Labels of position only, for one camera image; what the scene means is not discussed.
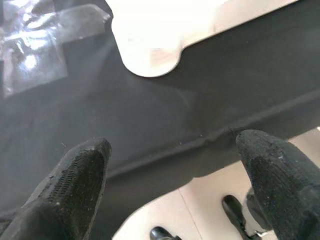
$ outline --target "beige floor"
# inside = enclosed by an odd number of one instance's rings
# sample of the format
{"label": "beige floor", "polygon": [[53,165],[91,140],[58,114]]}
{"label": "beige floor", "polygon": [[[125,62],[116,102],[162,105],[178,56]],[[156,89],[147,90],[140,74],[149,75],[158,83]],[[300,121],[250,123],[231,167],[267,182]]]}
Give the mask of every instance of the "beige floor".
{"label": "beige floor", "polygon": [[[314,129],[291,140],[320,167],[320,130]],[[170,192],[137,210],[113,240],[149,240],[155,226],[165,227],[183,240],[241,240],[225,215],[221,199],[232,194],[243,200],[250,187],[241,162]],[[268,234],[264,240],[277,239]]]}

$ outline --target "black shoe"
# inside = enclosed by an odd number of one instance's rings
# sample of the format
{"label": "black shoe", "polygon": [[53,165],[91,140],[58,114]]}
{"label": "black shoe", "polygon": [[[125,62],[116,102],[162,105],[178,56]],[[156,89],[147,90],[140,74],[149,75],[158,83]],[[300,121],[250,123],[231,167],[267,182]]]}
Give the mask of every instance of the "black shoe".
{"label": "black shoe", "polygon": [[246,220],[242,214],[242,205],[232,195],[227,195],[222,200],[222,207],[230,222],[239,231],[243,240],[261,240],[257,234],[248,236],[245,231]]}
{"label": "black shoe", "polygon": [[150,231],[150,240],[181,240],[181,238],[172,236],[161,226],[156,226]]}

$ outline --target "transparent tape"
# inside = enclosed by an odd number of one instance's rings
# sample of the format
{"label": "transparent tape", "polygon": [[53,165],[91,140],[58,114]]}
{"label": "transparent tape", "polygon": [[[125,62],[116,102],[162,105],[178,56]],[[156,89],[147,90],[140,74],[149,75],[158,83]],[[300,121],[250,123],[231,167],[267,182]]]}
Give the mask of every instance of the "transparent tape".
{"label": "transparent tape", "polygon": [[53,0],[5,0],[3,16],[4,97],[66,77],[62,44],[104,33],[110,17],[93,4],[55,12]]}

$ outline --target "black cloth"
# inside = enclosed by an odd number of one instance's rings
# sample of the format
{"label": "black cloth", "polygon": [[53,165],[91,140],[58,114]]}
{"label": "black cloth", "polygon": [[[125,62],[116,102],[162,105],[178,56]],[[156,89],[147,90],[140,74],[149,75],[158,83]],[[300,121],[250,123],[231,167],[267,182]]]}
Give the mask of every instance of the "black cloth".
{"label": "black cloth", "polygon": [[[104,0],[55,8],[87,3],[111,13]],[[64,44],[68,77],[0,98],[0,211],[22,206],[71,147],[104,137],[112,157],[91,239],[107,238],[143,204],[238,161],[240,130],[289,138],[317,127],[319,12],[301,0],[259,17],[186,48],[158,78],[125,68],[111,20]]]}

